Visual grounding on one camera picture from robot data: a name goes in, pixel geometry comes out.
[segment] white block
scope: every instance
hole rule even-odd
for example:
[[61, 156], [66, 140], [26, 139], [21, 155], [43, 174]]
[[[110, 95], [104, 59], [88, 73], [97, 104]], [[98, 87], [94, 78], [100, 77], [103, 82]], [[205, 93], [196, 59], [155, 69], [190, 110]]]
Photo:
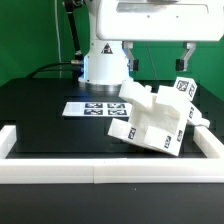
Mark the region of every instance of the white block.
[[177, 77], [174, 88], [192, 101], [197, 90], [197, 85], [193, 79]]
[[150, 87], [144, 88], [138, 82], [123, 81], [119, 97], [130, 104], [136, 105], [141, 110], [150, 110], [152, 107], [152, 95]]
[[16, 142], [16, 127], [6, 125], [0, 131], [0, 159], [5, 159]]
[[224, 159], [224, 145], [206, 127], [195, 127], [194, 142], [207, 158]]

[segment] white 3d-printed object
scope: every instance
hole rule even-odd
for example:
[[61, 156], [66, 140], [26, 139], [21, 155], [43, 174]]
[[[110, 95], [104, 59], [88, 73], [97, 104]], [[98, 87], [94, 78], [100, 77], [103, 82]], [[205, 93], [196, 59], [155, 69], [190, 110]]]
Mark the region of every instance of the white 3d-printed object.
[[177, 77], [174, 87], [160, 86], [158, 93], [137, 82], [124, 81], [119, 97], [132, 104], [128, 122], [113, 119], [108, 134], [130, 144], [178, 156], [186, 124], [210, 122], [190, 102], [197, 85]]

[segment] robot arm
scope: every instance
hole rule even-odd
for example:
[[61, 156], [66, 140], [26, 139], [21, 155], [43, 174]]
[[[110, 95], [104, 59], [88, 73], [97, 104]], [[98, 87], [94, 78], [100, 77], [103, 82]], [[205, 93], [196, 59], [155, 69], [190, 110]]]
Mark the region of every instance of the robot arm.
[[183, 41], [176, 70], [186, 71], [195, 41], [223, 36], [223, 0], [101, 0], [97, 36], [126, 41]]

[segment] black cable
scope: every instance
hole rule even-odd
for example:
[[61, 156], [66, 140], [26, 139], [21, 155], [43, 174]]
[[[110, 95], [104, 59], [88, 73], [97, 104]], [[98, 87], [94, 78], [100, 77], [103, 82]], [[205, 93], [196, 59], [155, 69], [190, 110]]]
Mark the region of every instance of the black cable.
[[150, 52], [150, 49], [149, 49], [148, 42], [146, 42], [146, 49], [147, 49], [149, 60], [150, 60], [151, 66], [152, 66], [152, 71], [153, 71], [155, 80], [158, 81], [159, 79], [158, 79], [158, 76], [157, 76], [157, 73], [156, 73], [155, 65], [154, 65], [154, 62], [153, 62], [153, 59], [152, 59], [152, 55], [151, 55], [151, 52]]
[[76, 52], [81, 52], [81, 48], [79, 45], [79, 38], [78, 38], [77, 29], [76, 29], [76, 25], [75, 25], [75, 19], [74, 19], [73, 14], [68, 14], [68, 20], [70, 23], [70, 29], [71, 29], [71, 33], [72, 33], [74, 49]]
[[59, 66], [59, 65], [71, 65], [71, 62], [70, 61], [66, 61], [66, 62], [56, 62], [56, 63], [44, 65], [44, 66], [36, 69], [35, 71], [31, 72], [30, 74], [28, 74], [26, 76], [26, 78], [32, 79], [38, 72], [43, 71], [45, 68], [51, 68], [51, 67], [55, 67], [55, 66]]

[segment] black table surface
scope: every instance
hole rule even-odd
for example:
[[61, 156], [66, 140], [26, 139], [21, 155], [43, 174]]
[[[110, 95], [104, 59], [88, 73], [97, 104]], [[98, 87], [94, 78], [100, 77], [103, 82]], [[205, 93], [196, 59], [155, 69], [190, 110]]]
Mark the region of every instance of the black table surface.
[[[156, 92], [174, 82], [141, 83]], [[16, 124], [18, 136], [8, 159], [172, 157], [107, 136], [111, 118], [65, 119], [67, 101], [120, 99], [69, 79], [14, 79], [2, 86], [0, 125]], [[223, 102], [199, 85], [194, 104], [223, 142]], [[204, 158], [192, 135], [188, 127], [179, 157]], [[223, 223], [223, 192], [223, 184], [0, 185], [0, 223]]]

